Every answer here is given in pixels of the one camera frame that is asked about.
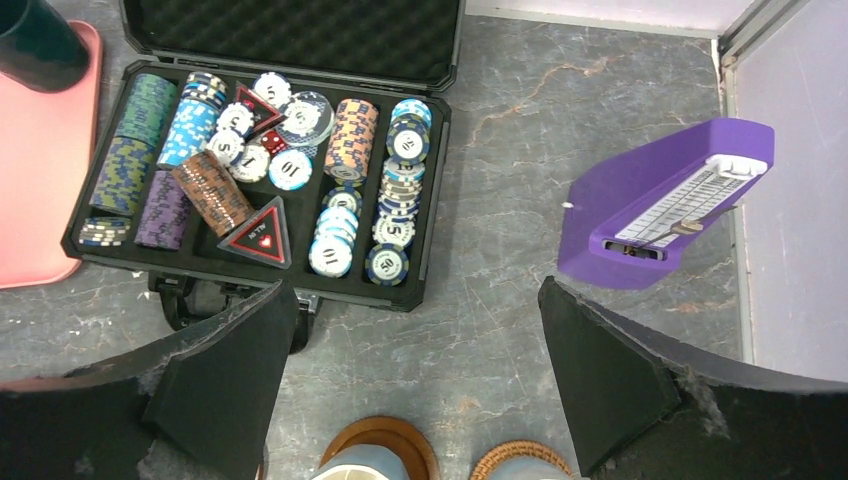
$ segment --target metronome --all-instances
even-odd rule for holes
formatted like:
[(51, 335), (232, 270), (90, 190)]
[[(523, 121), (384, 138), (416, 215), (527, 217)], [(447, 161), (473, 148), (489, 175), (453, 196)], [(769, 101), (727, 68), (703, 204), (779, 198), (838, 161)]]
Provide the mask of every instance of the metronome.
[(716, 118), (609, 158), (568, 195), (559, 270), (615, 289), (644, 289), (771, 169), (774, 130)]

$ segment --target cup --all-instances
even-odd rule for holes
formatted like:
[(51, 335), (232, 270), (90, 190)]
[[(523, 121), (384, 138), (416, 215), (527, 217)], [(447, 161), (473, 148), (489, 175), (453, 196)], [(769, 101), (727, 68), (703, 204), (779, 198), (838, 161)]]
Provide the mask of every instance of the cup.
[(88, 71), (82, 39), (45, 0), (2, 0), (0, 73), (37, 92), (76, 85)]

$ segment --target pink tray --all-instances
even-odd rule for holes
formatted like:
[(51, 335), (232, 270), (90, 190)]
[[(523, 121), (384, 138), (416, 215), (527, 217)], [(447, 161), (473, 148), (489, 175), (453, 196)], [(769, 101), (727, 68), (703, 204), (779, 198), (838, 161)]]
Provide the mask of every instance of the pink tray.
[(103, 44), (69, 23), (91, 53), (80, 83), (43, 94), (0, 75), (0, 288), (58, 282), (80, 264), (60, 241), (94, 149)]

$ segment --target poker chip set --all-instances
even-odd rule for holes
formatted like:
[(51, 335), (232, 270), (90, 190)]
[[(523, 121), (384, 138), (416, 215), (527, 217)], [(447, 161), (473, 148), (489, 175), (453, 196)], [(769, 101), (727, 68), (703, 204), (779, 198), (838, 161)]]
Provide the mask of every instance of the poker chip set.
[[(461, 6), (439, 10), (454, 18), (424, 43), (404, 42), (415, 29), (368, 42), (374, 26), (355, 22), (345, 38), (387, 50), (351, 59), (349, 45), (333, 41), (293, 48), (286, 32), (297, 16), (273, 17), (263, 30), (273, 41), (222, 38), (212, 51), (186, 38), (203, 28), (174, 29), (180, 22), (155, 13), (179, 1), (124, 12), (130, 44), (160, 58), (124, 72), (63, 237), (66, 253), (155, 272), (167, 285), (194, 278), (241, 290), (282, 279), (299, 295), (403, 311), (418, 305), (450, 124), (450, 108), (426, 92), (455, 79), (457, 31), (449, 25), (458, 27)], [(258, 20), (238, 2), (208, 6), (227, 12), (222, 25)], [(387, 7), (376, 2), (359, 13), (379, 17), (369, 11)], [(425, 18), (399, 12), (410, 27)], [(333, 16), (322, 17), (327, 27), (338, 25)], [(438, 55), (393, 57), (436, 44)], [(283, 58), (290, 54), (297, 58)], [(167, 289), (154, 283), (164, 301)]]

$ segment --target red dice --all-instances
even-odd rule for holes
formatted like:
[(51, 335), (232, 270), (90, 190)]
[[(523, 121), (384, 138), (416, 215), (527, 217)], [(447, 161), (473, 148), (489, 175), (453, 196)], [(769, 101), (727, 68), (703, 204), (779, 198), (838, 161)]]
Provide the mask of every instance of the red dice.
[(262, 139), (259, 143), (265, 147), (265, 150), (268, 150), (268, 153), (270, 153), (271, 156), (282, 152), (286, 149), (286, 147), (288, 147), (288, 145), (286, 145), (286, 141), (283, 140), (283, 137), (281, 137), (276, 130), (268, 130), (262, 134)]

